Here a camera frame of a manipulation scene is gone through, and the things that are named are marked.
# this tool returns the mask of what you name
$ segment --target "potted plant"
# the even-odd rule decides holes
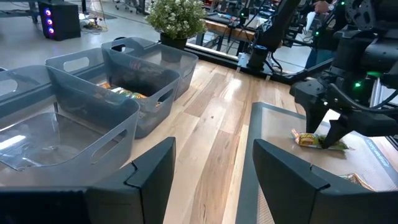
[[[183,50],[187,40],[206,31],[205,10],[198,0],[155,0],[146,20],[164,45]]]

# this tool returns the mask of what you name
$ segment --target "wooden table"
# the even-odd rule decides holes
[[[235,223],[239,194],[247,194],[241,192],[241,180],[245,157],[251,156],[246,154],[246,141],[252,103],[265,102],[305,114],[289,95],[289,89],[281,83],[198,62],[190,88],[174,103],[169,117],[148,137],[136,140],[132,151],[134,159],[168,136],[177,139],[175,175],[165,224]],[[335,116],[338,114],[329,113],[326,119]],[[270,125],[277,124],[263,127],[261,136],[265,139],[273,138]],[[398,151],[385,138],[373,141],[397,169]],[[276,144],[282,147],[286,143]]]
[[[226,25],[224,23],[214,22],[214,21],[209,21],[209,20],[205,20],[205,22],[206,22],[206,28],[210,32],[218,34],[220,36],[220,40],[229,36],[229,33],[231,32],[231,39],[239,41],[239,47],[238,47],[237,54],[243,50],[244,43],[248,42],[249,40],[252,40],[254,37],[254,32],[249,31],[249,30],[242,30],[240,28],[231,29],[228,27],[228,25]],[[205,36],[205,34],[198,34],[195,43],[199,46],[202,46],[204,36]],[[218,41],[216,50],[220,51],[221,46],[222,46],[222,41]]]

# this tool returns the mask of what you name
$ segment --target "gray tray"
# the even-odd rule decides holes
[[[0,72],[0,184],[90,185],[131,156],[139,105],[60,70]]]
[[[170,114],[180,80],[176,71],[99,48],[50,58],[45,63],[95,84],[108,81],[148,96],[135,99],[140,104],[136,138],[146,137]]]
[[[193,72],[198,62],[198,56],[173,47],[144,40],[139,37],[130,37],[115,40],[101,45],[105,50],[122,50],[122,53],[177,71],[181,80],[178,84],[175,100],[185,93],[191,84]]]

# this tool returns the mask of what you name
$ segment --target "gray floor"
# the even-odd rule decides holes
[[[0,2],[0,9],[23,9],[24,3],[19,6],[9,2]],[[88,8],[94,11],[101,10],[98,1],[87,2]],[[0,18],[0,67],[12,69],[26,65],[42,65],[47,58],[63,54],[70,54],[81,50],[100,47],[102,43],[109,42],[116,37],[142,37],[152,41],[158,41],[157,33],[141,14],[133,13],[120,7],[115,8],[111,0],[104,1],[102,7],[105,13],[116,16],[117,19],[106,21],[109,31],[100,34],[84,34],[81,38],[64,40],[61,42],[48,40],[43,36],[41,26],[35,26],[28,17]],[[222,50],[227,48],[223,43]],[[234,44],[230,54],[235,54],[237,44]],[[309,47],[282,47],[275,53],[275,58],[281,63],[284,70],[298,72],[303,69],[311,49]],[[386,98],[392,90],[384,91]]]

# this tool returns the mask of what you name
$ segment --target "snack package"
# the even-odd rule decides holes
[[[310,133],[299,134],[294,129],[292,130],[291,133],[294,138],[294,141],[299,146],[313,147],[318,149],[322,149],[321,143],[326,138],[326,135],[324,134],[310,134]],[[349,149],[349,147],[342,140],[339,140],[338,142],[334,143],[334,145],[330,146],[328,149],[346,150]]]
[[[105,88],[107,90],[112,88],[111,85],[108,82],[103,82],[103,83],[100,83],[100,84],[97,84],[97,85],[102,87],[102,88]]]
[[[147,98],[146,95],[143,95],[141,93],[135,93],[135,92],[123,89],[121,87],[114,87],[113,88],[108,82],[99,83],[97,85],[102,87],[102,88],[105,88],[107,90],[111,90],[114,93],[117,93],[117,94],[120,94],[120,95],[124,95],[124,96],[126,96],[128,98],[131,98],[131,99],[144,99],[144,98]]]
[[[339,177],[349,180],[354,184],[358,184],[368,190],[375,191],[371,186],[369,186],[365,181],[363,181],[358,174],[346,174],[346,175],[340,175]]]

